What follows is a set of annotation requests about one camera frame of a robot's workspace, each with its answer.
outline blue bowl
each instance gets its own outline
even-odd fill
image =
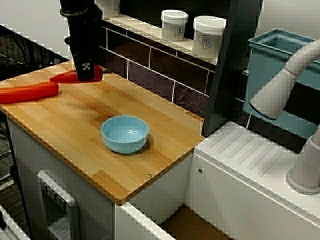
[[[121,154],[140,150],[147,142],[148,132],[148,125],[134,116],[115,116],[101,127],[104,144]]]

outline white faucet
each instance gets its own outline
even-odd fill
[[[319,58],[320,39],[305,45],[288,60],[284,68],[251,99],[252,108],[263,117],[276,120],[287,104],[297,77]],[[320,193],[320,125],[303,146],[286,180],[299,193]]]

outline blue plastic container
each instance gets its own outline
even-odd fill
[[[284,68],[294,53],[313,41],[281,29],[274,29],[248,41],[252,55],[243,110],[305,139],[316,131],[316,124],[285,111],[277,120],[269,120],[253,110],[250,100]],[[297,82],[320,91],[320,59],[309,65],[297,78]]]
[[[102,124],[104,144],[112,151],[129,154],[140,150],[147,142],[149,128],[134,116],[115,116]]]

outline carrot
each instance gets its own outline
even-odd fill
[[[57,95],[59,85],[55,82],[43,82],[33,85],[0,88],[0,104],[14,104],[34,101]]]

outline white container lid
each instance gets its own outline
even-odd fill
[[[180,10],[164,10],[161,13],[161,20],[169,24],[186,24],[188,14]]]
[[[193,21],[193,28],[209,35],[223,35],[227,20],[216,16],[197,16]]]

